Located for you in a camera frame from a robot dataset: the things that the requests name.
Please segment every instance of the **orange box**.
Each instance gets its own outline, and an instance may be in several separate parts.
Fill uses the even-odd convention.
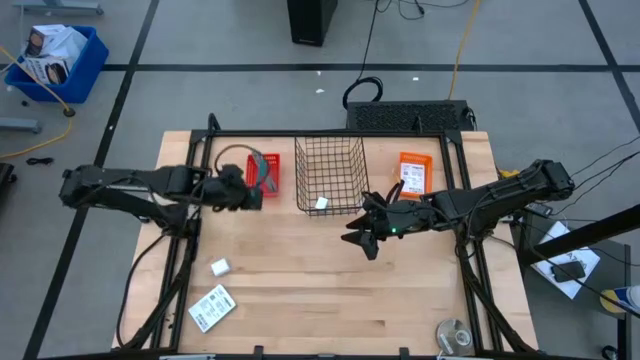
[[[398,170],[400,179],[404,180],[400,195],[419,197],[431,192],[433,159],[430,155],[401,152]]]

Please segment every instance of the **black speaker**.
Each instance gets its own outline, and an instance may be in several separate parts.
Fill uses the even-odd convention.
[[[287,0],[291,41],[322,46],[338,0]]]

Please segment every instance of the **gray floor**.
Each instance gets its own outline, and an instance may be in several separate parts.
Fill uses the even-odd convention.
[[[105,0],[105,15],[100,18],[27,14],[24,31],[38,23],[94,26],[111,51],[107,62],[127,64],[149,3]],[[589,3],[617,61],[640,64],[638,2]],[[0,44],[15,52],[19,13],[9,4],[0,0]],[[413,7],[405,5],[403,10],[410,14]],[[376,21],[369,62],[451,64],[471,8],[472,2],[454,9],[427,8],[423,20],[409,22],[392,7]],[[318,49],[290,42],[284,0],[160,0],[140,63],[358,63],[371,10],[372,1],[341,1],[325,46]],[[603,65],[606,61],[577,1],[484,0],[462,63]],[[367,74],[383,79],[385,100],[442,99],[451,79],[448,72]],[[69,137],[33,153],[54,157],[54,164],[29,167],[24,157],[9,161],[16,165],[20,180],[0,209],[3,358],[22,356],[73,219],[73,211],[57,199],[62,171],[93,162],[123,76],[123,72],[103,72],[88,101],[75,107],[78,114]],[[209,112],[216,113],[225,129],[342,127],[342,93],[356,76],[349,71],[137,72],[105,166],[153,167],[164,131],[204,127]],[[640,96],[640,74],[626,73],[625,79]],[[372,89],[363,88],[352,98],[372,96]],[[569,170],[578,169],[638,134],[610,73],[461,72],[455,98],[466,99],[474,108],[480,130],[489,132],[497,164],[506,169],[525,167],[537,158],[553,158]],[[0,154],[41,142],[66,127],[58,106],[29,101],[23,107],[24,99],[17,90],[2,91],[0,116],[37,118],[44,131],[0,133]],[[604,163],[638,148],[635,144],[620,150]],[[637,204],[640,194],[633,184],[639,175],[635,160],[625,164],[613,179],[569,208],[566,216],[597,219]],[[138,229],[131,216],[89,212],[40,356],[109,349]],[[630,243],[637,235],[616,240]],[[640,262],[640,246],[633,248],[633,260]],[[639,272],[633,275],[637,282]],[[541,349],[598,357],[599,348],[615,343],[613,320],[575,308],[539,280],[530,274],[525,284]]]

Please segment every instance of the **wooden table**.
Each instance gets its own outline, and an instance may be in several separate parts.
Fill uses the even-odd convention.
[[[188,139],[189,132],[166,132],[157,166],[184,164]],[[463,133],[463,140],[472,186],[495,181],[487,134]],[[399,347],[409,347],[412,355],[434,355],[439,352],[434,333],[440,321],[453,317],[469,323],[452,232],[389,239],[381,243],[378,259],[368,261],[361,248],[340,240],[345,224],[356,215],[311,218],[297,208],[293,138],[216,137],[212,152],[234,143],[280,153],[280,194],[265,198],[260,212],[203,211],[187,309],[217,284],[227,288],[237,308],[206,334],[185,314],[180,352],[252,353],[255,345],[263,345],[268,354],[397,355]],[[372,137],[364,138],[364,146],[371,191],[386,194],[394,184],[400,151],[430,154],[433,191],[446,189],[437,139]],[[246,150],[234,149],[221,163],[244,168],[246,159]],[[452,162],[460,187],[457,162]],[[136,257],[158,234],[155,225],[142,226]],[[498,226],[495,235],[511,241],[506,225]],[[168,244],[151,251],[133,276],[124,339],[130,339],[158,300]],[[536,347],[515,252],[491,240],[485,241],[485,252],[498,308]],[[210,265],[222,257],[232,271],[217,278]],[[490,348],[479,302],[478,308],[484,346]],[[167,313],[167,328],[174,315]],[[169,332],[163,332],[163,344],[168,344]]]

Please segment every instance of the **red basket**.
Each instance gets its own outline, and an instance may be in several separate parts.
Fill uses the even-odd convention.
[[[262,183],[260,185],[260,189],[264,193],[265,197],[274,197],[278,195],[278,190],[280,189],[280,154],[262,154],[267,164],[269,164],[269,173],[268,177],[273,179],[273,182],[276,184],[276,191],[271,192],[267,187],[267,184]],[[255,186],[256,178],[258,177],[258,165],[256,164],[256,160],[252,155],[247,157],[247,185]]]

